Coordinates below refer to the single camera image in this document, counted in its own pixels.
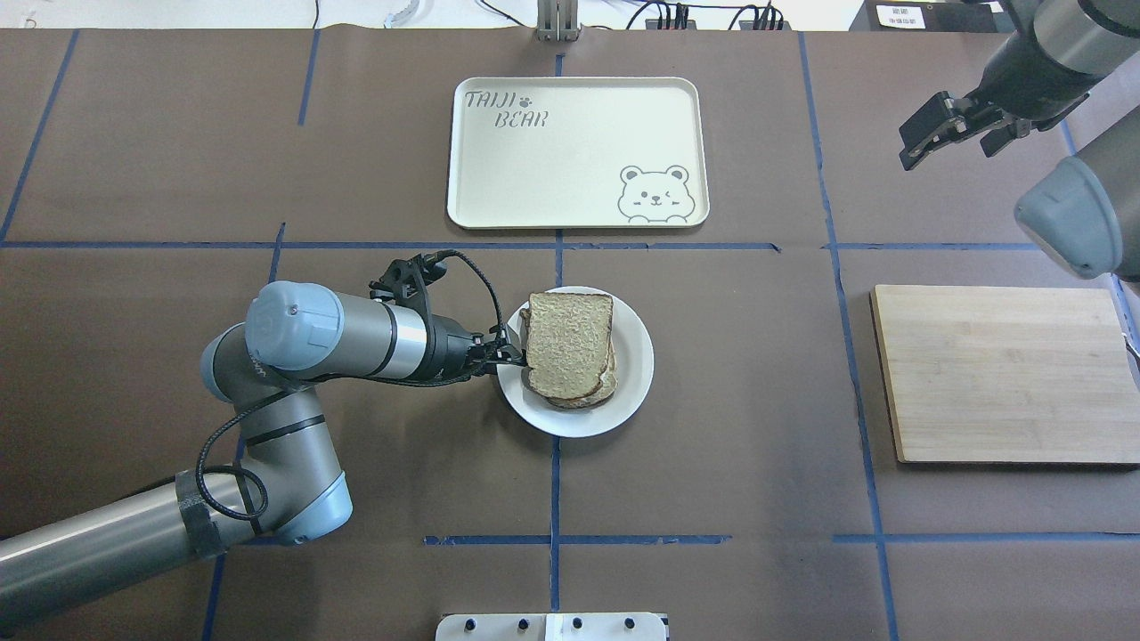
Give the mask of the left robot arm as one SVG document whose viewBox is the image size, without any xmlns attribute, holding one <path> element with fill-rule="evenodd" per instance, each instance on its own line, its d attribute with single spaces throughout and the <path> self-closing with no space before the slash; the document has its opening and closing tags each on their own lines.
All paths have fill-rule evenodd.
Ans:
<svg viewBox="0 0 1140 641">
<path fill-rule="evenodd" d="M 353 500 L 319 383 L 435 388 L 500 364 L 526 365 L 504 320 L 474 333 L 435 315 L 420 275 L 373 281 L 368 297 L 272 281 L 202 354 L 205 386 L 235 415 L 207 436 L 192 469 L 5 539 L 5 636 L 249 539 L 300 545 L 345 524 Z"/>
</svg>

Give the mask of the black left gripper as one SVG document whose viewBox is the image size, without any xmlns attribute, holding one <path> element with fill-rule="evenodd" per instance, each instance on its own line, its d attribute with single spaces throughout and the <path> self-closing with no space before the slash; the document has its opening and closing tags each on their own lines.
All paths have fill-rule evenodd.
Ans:
<svg viewBox="0 0 1140 641">
<path fill-rule="evenodd" d="M 526 368 L 524 349 L 515 328 L 492 326 L 484 332 L 463 328 L 457 320 L 432 320 L 432 382 L 497 375 L 502 368 Z"/>
</svg>

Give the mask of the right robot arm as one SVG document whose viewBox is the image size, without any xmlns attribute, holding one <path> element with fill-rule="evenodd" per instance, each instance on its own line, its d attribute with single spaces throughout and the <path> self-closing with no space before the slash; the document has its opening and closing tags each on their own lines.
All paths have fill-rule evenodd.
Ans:
<svg viewBox="0 0 1140 641">
<path fill-rule="evenodd" d="M 962 97 L 933 94 L 899 125 L 905 170 L 950 143 L 980 138 L 986 157 L 1060 125 L 1139 48 L 1135 1 L 1005 1 L 1013 34 Z M 1015 222 L 1078 279 L 1139 284 L 1139 113 L 1130 109 L 1026 190 Z"/>
</svg>

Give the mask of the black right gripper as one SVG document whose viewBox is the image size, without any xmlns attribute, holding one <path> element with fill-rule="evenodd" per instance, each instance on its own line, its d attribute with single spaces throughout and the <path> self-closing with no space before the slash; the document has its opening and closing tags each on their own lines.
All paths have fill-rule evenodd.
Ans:
<svg viewBox="0 0 1140 641">
<path fill-rule="evenodd" d="M 976 135 L 982 136 L 982 154 L 993 159 L 1031 131 L 1033 125 L 1028 117 L 1018 117 L 994 102 L 970 94 L 954 97 L 948 91 L 938 91 L 899 125 L 903 141 L 899 163 L 905 171 L 911 171 L 934 151 L 943 149 L 948 143 L 969 141 Z"/>
</svg>

